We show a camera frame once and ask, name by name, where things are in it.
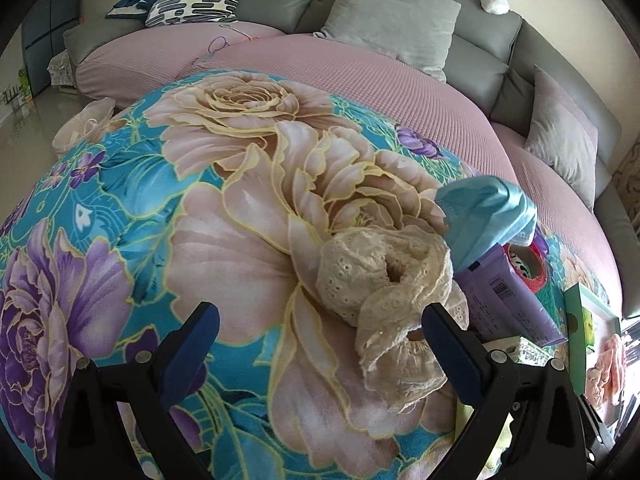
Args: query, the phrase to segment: white plush paw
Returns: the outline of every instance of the white plush paw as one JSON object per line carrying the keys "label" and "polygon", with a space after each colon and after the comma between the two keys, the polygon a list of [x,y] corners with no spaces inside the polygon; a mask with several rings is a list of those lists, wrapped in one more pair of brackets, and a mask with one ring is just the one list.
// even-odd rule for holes
{"label": "white plush paw", "polygon": [[507,0],[482,0],[482,8],[489,14],[506,14],[509,3]]}

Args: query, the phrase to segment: tiled floor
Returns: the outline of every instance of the tiled floor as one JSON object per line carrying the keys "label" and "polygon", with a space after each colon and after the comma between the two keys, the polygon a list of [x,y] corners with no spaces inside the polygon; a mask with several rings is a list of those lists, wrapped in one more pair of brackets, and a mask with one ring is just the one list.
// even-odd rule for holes
{"label": "tiled floor", "polygon": [[58,160],[51,141],[81,109],[78,98],[47,88],[33,100],[27,117],[0,124],[0,224]]}

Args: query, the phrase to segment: curtain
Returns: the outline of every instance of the curtain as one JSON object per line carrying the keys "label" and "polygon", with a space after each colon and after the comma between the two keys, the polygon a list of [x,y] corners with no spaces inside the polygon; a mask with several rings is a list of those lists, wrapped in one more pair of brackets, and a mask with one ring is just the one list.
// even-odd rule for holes
{"label": "curtain", "polygon": [[640,137],[614,172],[613,184],[640,239]]}

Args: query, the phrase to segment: light blue cloth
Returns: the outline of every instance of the light blue cloth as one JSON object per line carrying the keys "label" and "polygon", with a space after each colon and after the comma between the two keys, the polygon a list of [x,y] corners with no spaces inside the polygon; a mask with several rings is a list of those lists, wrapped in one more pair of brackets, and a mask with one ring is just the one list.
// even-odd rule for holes
{"label": "light blue cloth", "polygon": [[447,216],[444,239],[451,249],[453,271],[465,269],[495,244],[528,246],[538,209],[515,184],[495,176],[451,182],[436,194]]}

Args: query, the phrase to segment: metal bolt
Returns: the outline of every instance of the metal bolt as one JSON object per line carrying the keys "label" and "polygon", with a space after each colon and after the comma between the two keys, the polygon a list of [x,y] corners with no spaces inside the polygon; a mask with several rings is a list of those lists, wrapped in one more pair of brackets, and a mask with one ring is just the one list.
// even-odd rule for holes
{"label": "metal bolt", "polygon": [[143,364],[151,361],[151,352],[149,350],[142,350],[136,354],[136,362]]}
{"label": "metal bolt", "polygon": [[496,363],[505,363],[509,357],[502,350],[494,350],[491,352],[491,359]]}
{"label": "metal bolt", "polygon": [[557,359],[555,357],[551,359],[551,366],[555,368],[555,370],[558,370],[559,372],[564,370],[564,363],[560,359]]}
{"label": "metal bolt", "polygon": [[91,359],[88,357],[81,357],[76,363],[76,368],[78,370],[86,370],[89,367],[89,364],[91,364]]}

